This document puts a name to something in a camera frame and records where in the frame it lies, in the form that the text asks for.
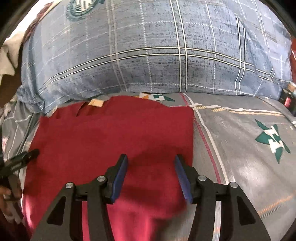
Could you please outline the person's left hand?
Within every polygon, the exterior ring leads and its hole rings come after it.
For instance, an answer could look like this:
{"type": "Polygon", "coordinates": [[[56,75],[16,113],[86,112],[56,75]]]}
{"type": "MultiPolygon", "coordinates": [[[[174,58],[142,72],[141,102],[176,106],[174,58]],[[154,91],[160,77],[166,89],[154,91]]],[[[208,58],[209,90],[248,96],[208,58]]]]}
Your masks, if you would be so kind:
{"type": "Polygon", "coordinates": [[[23,221],[22,194],[20,180],[15,174],[1,178],[1,211],[8,222],[20,224],[23,221]]]}

